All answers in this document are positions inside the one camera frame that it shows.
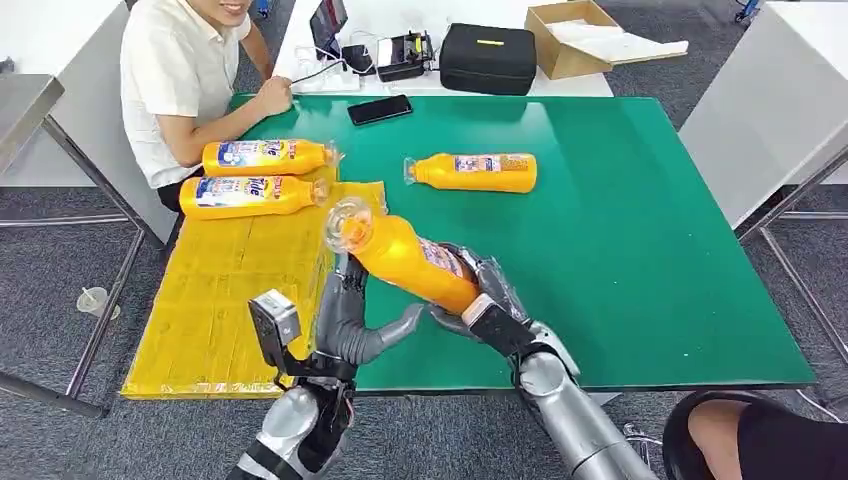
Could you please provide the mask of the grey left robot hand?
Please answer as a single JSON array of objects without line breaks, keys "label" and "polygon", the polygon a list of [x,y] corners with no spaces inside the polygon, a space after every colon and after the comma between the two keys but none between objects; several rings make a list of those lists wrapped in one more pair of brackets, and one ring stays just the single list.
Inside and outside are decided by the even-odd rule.
[{"label": "grey left robot hand", "polygon": [[377,329],[365,326],[365,289],[369,273],[356,257],[339,254],[329,273],[315,321],[315,347],[351,365],[367,364],[417,329],[424,306],[413,303]]}]

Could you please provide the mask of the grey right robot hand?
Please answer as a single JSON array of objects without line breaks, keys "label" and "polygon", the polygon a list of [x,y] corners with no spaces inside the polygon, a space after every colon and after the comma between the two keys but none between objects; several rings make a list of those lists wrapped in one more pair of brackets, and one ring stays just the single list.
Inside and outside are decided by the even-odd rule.
[{"label": "grey right robot hand", "polygon": [[[481,257],[469,248],[453,243],[441,242],[439,246],[446,248],[469,267],[473,280],[480,290],[491,297],[514,320],[525,326],[531,322],[515,288],[507,281],[500,264],[494,257]],[[451,314],[435,304],[429,305],[428,309],[441,328],[480,342],[480,339],[463,323],[459,314]]]}]

